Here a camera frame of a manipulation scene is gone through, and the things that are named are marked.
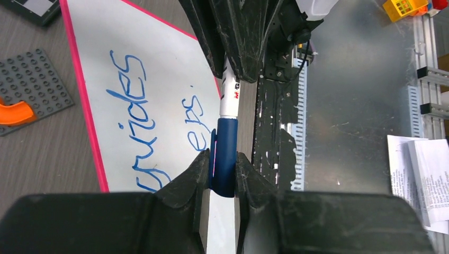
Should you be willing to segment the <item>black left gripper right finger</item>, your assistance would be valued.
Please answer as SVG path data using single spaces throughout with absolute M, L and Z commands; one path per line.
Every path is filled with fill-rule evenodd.
M 278 190 L 236 162 L 238 253 L 434 253 L 411 206 L 382 194 Z

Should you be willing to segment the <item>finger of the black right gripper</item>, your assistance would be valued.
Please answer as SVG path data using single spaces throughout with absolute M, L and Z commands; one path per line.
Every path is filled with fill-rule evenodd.
M 211 1 L 179 0 L 215 77 L 222 78 L 224 47 L 214 18 Z
M 258 79 L 266 51 L 270 26 L 282 1 L 209 1 L 215 21 L 213 71 L 221 75 L 228 60 L 234 74 L 254 83 Z

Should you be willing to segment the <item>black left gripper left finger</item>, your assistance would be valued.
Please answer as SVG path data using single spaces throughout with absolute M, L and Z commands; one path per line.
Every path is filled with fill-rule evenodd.
M 209 156 L 155 193 L 23 196 L 1 219 L 1 253 L 205 253 Z

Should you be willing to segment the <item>white marker pen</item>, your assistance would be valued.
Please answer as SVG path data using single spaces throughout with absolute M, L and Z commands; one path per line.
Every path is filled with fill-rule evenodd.
M 235 75 L 228 57 L 225 57 L 224 64 L 219 115 L 220 118 L 236 119 L 239 110 L 240 79 Z

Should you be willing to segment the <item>blue marker cap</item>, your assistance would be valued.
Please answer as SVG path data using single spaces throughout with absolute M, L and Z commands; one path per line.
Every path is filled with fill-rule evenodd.
M 211 132 L 209 187 L 222 197 L 235 196 L 238 120 L 219 118 Z

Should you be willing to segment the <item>pink-framed whiteboard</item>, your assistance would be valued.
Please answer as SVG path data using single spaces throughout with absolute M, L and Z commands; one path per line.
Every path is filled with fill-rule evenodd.
M 101 190 L 159 191 L 210 152 L 220 118 L 198 40 L 130 1 L 60 5 Z M 207 177 L 205 253 L 237 253 L 237 199 Z

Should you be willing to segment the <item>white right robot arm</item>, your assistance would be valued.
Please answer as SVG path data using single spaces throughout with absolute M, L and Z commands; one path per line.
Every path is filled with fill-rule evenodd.
M 266 51 L 289 53 L 310 40 L 336 1 L 180 1 L 212 70 L 222 78 L 224 62 L 254 83 Z

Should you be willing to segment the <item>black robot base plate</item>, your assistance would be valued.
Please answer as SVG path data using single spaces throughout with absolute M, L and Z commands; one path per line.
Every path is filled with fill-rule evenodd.
M 280 70 L 263 71 L 257 84 L 252 164 L 271 184 L 291 191 L 295 179 L 296 148 L 291 136 L 292 124 L 298 122 L 298 76 L 309 60 L 284 57 L 295 79 L 277 81 Z

